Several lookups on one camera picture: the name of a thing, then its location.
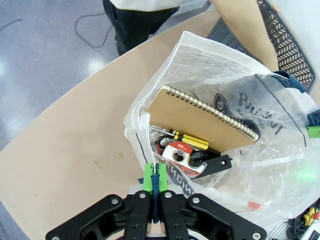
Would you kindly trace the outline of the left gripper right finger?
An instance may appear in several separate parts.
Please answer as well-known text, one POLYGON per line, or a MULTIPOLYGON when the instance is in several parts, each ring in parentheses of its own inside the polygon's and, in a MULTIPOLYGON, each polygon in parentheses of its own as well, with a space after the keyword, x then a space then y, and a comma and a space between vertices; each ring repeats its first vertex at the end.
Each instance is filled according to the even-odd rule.
POLYGON ((160 219, 168 240, 190 240, 195 232, 208 240, 265 240, 267 232, 203 194, 185 197, 170 190, 167 166, 159 165, 160 219))

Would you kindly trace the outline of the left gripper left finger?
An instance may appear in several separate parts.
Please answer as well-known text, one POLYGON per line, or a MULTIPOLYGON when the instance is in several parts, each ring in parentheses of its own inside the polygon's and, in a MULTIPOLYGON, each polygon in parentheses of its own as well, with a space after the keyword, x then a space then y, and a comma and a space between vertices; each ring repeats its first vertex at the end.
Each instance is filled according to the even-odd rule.
POLYGON ((144 240, 152 218, 153 164, 144 166, 143 184, 133 186, 125 198, 110 194, 50 230, 47 240, 106 240, 124 230, 124 240, 144 240))

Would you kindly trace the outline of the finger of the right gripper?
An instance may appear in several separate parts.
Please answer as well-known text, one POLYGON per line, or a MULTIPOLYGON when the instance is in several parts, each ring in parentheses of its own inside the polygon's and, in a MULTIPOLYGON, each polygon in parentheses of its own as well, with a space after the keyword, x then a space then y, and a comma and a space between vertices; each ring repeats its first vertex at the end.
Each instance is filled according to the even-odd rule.
POLYGON ((309 126, 307 134, 309 138, 320 138, 320 126, 309 126))

